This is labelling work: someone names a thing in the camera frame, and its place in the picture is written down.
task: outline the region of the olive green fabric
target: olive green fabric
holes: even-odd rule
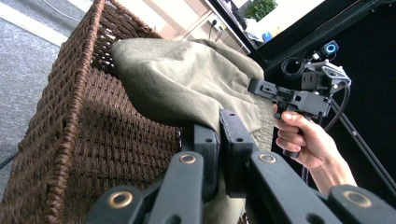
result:
[[[239,115],[260,149],[270,150],[274,119],[272,102],[248,92],[262,69],[245,55],[207,40],[173,41],[135,38],[113,44],[118,77],[132,104],[157,122],[205,125],[218,134],[219,111]],[[205,204],[204,223],[236,223],[244,200],[225,195],[223,173],[219,193]]]

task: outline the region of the wicker basket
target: wicker basket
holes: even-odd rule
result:
[[[105,190],[146,188],[178,152],[177,128],[139,115],[111,62],[112,43],[161,37],[110,3],[95,1],[62,45],[19,144],[0,223],[81,223]]]

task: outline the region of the gray carpet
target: gray carpet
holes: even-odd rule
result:
[[[43,1],[0,0],[53,30],[69,36],[77,26]],[[80,20],[84,13],[68,1],[47,0],[64,14]],[[18,151],[59,47],[0,19],[0,162]],[[0,171],[0,200],[12,162]]]

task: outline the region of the green plant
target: green plant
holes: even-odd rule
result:
[[[260,21],[276,7],[277,3],[275,0],[254,0],[247,8],[245,16]]]

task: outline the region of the human hand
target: human hand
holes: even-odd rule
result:
[[[277,111],[277,105],[274,105],[274,111]],[[300,152],[293,159],[311,172],[320,192],[328,193],[335,185],[356,186],[334,140],[319,125],[296,112],[285,111],[281,118],[275,121],[279,129],[276,144],[282,149]]]

